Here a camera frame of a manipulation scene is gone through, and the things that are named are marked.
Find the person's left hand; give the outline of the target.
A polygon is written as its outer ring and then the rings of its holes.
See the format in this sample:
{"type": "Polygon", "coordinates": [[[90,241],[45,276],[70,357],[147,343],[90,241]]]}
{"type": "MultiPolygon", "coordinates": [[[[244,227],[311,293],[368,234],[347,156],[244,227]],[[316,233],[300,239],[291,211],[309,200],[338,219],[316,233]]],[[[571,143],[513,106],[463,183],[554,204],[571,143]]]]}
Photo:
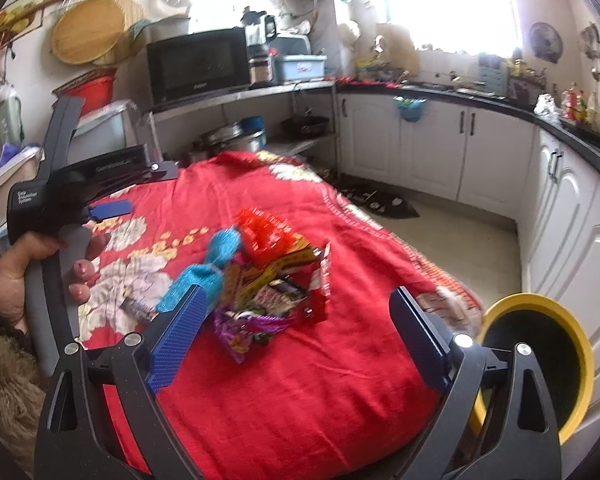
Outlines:
{"type": "MultiPolygon", "coordinates": [[[[76,260],[72,272],[76,282],[68,286],[69,296],[78,304],[91,297],[87,282],[95,275],[93,260],[100,256],[110,241],[108,233],[94,235],[85,256],[76,260]]],[[[26,272],[33,261],[43,261],[66,248],[58,238],[27,232],[0,259],[0,318],[18,333],[28,332],[26,320],[26,272]]]]}

